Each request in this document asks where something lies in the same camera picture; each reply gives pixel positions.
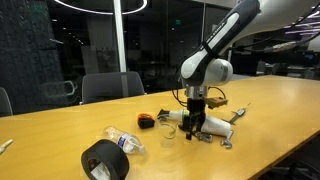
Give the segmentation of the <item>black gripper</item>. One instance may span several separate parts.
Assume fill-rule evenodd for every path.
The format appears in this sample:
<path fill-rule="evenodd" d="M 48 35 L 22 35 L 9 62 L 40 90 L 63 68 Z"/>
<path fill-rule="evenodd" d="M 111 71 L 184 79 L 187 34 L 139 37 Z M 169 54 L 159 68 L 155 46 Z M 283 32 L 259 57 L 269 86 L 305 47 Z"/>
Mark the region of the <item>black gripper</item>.
<path fill-rule="evenodd" d="M 206 120 L 206 113 L 205 113 L 205 100 L 204 99 L 187 99 L 187 110 L 189 111 L 189 116 L 183 122 L 183 127 L 186 133 L 186 139 L 192 139 L 192 131 L 194 127 L 194 116 L 197 115 L 197 126 L 196 131 L 200 132 L 201 128 Z"/>

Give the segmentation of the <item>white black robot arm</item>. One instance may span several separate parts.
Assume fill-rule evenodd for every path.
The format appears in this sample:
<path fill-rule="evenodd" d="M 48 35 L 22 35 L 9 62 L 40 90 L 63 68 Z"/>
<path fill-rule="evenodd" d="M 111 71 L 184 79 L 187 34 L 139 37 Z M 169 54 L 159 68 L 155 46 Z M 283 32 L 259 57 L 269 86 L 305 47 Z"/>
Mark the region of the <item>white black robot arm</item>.
<path fill-rule="evenodd" d="M 233 73 L 232 65 L 221 55 L 236 37 L 261 12 L 263 0 L 243 0 L 215 27 L 196 51 L 181 66 L 181 79 L 186 85 L 187 110 L 190 118 L 182 128 L 191 140 L 194 129 L 201 131 L 206 119 L 205 106 L 208 87 L 226 84 Z"/>

